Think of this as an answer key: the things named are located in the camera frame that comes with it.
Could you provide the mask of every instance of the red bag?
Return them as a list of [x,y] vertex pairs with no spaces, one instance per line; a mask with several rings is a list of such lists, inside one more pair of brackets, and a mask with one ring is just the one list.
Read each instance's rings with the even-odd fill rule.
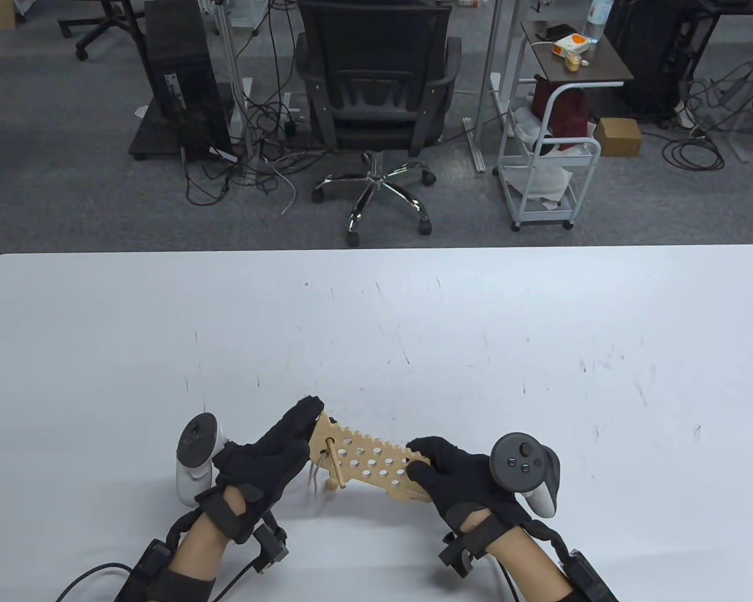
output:
[[[543,112],[547,109],[549,97],[562,86],[562,83],[550,83],[540,75],[535,75],[535,93],[532,97],[532,114],[543,121]],[[582,90],[567,90],[559,95],[552,107],[549,117],[549,129],[555,138],[577,138],[588,135],[589,100]],[[561,144],[561,149],[568,149],[574,144]]]

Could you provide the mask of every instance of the black wrist device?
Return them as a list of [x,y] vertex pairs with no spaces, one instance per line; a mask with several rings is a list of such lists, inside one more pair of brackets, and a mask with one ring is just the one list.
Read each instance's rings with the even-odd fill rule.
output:
[[[490,518],[469,533],[455,534],[451,532],[443,538],[446,549],[439,554],[439,558],[447,567],[454,568],[462,578],[471,573],[472,560],[485,556],[485,548],[508,531],[508,528],[502,525],[505,529],[499,532],[501,524],[498,525],[495,522],[489,524]],[[560,567],[569,583],[575,590],[580,591],[589,602],[619,602],[606,582],[591,566],[588,559],[579,550],[569,552],[557,531],[550,529],[539,520],[530,520],[521,524],[520,527],[529,536],[541,541],[548,541],[552,545],[560,560]]]
[[[115,602],[206,602],[212,593],[214,581],[190,579],[168,571],[178,550],[182,534],[187,533],[203,510],[192,510],[170,527],[165,541],[153,539],[134,566],[125,584],[115,597]],[[259,542],[259,556],[247,568],[262,573],[275,562],[287,556],[287,533],[269,510],[262,516],[262,524],[254,530]]]

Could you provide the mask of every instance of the black computer case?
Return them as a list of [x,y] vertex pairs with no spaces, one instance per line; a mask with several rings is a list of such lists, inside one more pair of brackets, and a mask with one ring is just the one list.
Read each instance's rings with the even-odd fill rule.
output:
[[670,117],[714,31],[709,0],[617,0],[606,25],[634,80],[618,94],[639,118]]
[[213,157],[210,147],[232,153],[198,2],[147,0],[145,34],[154,97],[187,160]]

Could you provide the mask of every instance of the hand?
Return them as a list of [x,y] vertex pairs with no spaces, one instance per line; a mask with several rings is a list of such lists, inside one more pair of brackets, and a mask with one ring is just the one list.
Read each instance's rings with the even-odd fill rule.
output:
[[413,439],[407,446],[431,464],[411,462],[407,476],[424,488],[455,531],[470,531],[491,513],[508,529],[530,520],[515,495],[496,484],[484,453],[465,452],[439,436]]
[[310,459],[308,441],[322,410],[324,402],[308,396],[290,408],[256,443],[239,445],[229,441],[213,458],[219,473],[216,487],[196,500],[201,502],[227,485],[239,489],[245,499],[245,513],[239,517],[240,531],[235,541],[250,535]]

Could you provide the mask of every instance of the floor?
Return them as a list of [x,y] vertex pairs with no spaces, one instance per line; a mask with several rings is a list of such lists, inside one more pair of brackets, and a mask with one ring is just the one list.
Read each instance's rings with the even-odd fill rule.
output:
[[[223,203],[194,207],[184,198],[177,161],[135,162],[127,155],[150,91],[130,38],[110,32],[73,56],[55,19],[95,14],[95,3],[40,0],[17,31],[0,32],[0,253],[149,250],[314,249],[344,246],[349,200],[310,203],[314,180],[358,168],[355,157],[329,157],[268,195],[233,188]],[[455,11],[449,32],[461,35],[463,67],[446,135],[474,115],[489,11]],[[291,57],[284,15],[274,18],[282,73]],[[241,35],[245,40],[247,34]],[[254,97],[274,88],[270,36],[265,30],[241,60],[254,77]],[[753,43],[710,46],[699,75],[721,77],[753,55]],[[300,89],[294,78],[288,89]],[[488,106],[488,115],[494,114]],[[407,186],[427,204],[434,232],[420,237],[408,208],[376,199],[360,228],[364,247],[575,246],[753,243],[753,133],[744,138],[752,162],[740,164],[723,146],[727,167],[683,172],[661,158],[661,142],[646,138],[641,157],[601,162],[577,227],[526,226],[512,233],[499,183],[476,174],[461,137],[429,149],[434,188]],[[495,163],[499,131],[486,127],[483,151]],[[399,155],[387,162],[399,163]]]

